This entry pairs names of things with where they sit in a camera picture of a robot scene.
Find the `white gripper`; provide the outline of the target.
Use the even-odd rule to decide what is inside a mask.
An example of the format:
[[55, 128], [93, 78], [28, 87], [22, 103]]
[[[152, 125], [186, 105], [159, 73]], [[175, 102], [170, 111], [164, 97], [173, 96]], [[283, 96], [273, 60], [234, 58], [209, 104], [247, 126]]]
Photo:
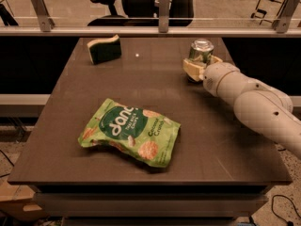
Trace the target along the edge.
[[239, 72], [240, 70], [227, 62], [222, 62], [218, 56], [211, 56], [210, 63], [206, 65], [202, 62], [193, 62], [188, 58], [183, 60], [183, 69], [186, 74], [196, 82], [203, 80], [203, 87], [214, 97], [217, 96], [217, 88], [222, 79], [229, 73]]

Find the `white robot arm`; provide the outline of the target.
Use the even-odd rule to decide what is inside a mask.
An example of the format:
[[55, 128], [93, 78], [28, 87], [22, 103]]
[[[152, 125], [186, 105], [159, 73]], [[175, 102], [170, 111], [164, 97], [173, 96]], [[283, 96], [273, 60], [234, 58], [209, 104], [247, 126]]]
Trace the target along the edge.
[[293, 101], [284, 92], [248, 77], [227, 62], [208, 66], [186, 58], [183, 69], [206, 91], [233, 109], [244, 126], [301, 158], [301, 121], [293, 115]]

